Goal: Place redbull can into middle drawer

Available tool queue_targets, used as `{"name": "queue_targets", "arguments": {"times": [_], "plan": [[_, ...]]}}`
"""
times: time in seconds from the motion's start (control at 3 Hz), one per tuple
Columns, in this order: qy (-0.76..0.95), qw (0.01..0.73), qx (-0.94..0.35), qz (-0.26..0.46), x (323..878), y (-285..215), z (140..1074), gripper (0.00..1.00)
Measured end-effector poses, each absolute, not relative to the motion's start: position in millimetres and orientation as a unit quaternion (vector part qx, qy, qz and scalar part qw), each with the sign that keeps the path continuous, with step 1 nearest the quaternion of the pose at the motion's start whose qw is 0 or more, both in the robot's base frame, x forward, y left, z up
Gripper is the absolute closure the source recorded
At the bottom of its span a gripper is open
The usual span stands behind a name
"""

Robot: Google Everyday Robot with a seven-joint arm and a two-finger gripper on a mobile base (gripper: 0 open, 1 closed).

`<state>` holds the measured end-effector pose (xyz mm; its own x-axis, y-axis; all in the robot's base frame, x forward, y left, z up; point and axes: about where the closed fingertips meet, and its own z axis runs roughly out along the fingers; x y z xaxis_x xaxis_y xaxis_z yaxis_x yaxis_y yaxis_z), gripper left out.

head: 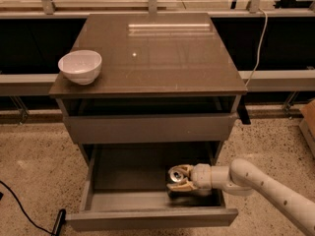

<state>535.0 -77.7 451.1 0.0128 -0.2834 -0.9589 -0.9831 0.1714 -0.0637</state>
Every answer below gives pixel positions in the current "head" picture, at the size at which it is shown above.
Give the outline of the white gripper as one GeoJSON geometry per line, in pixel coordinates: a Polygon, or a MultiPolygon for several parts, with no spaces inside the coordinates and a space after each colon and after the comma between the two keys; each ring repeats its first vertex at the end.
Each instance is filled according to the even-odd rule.
{"type": "Polygon", "coordinates": [[[179,173],[189,176],[192,180],[184,179],[182,182],[167,184],[166,187],[172,192],[191,192],[198,189],[212,189],[212,167],[209,164],[189,164],[176,165],[170,168],[170,173],[179,173]]]}

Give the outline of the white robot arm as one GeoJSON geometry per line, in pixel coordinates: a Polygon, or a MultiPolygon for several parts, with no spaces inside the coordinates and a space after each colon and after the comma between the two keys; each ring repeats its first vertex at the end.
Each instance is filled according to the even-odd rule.
{"type": "Polygon", "coordinates": [[[315,203],[265,174],[251,162],[234,159],[229,166],[181,164],[168,170],[171,192],[219,189],[235,196],[262,195],[306,236],[315,236],[315,203]]]}

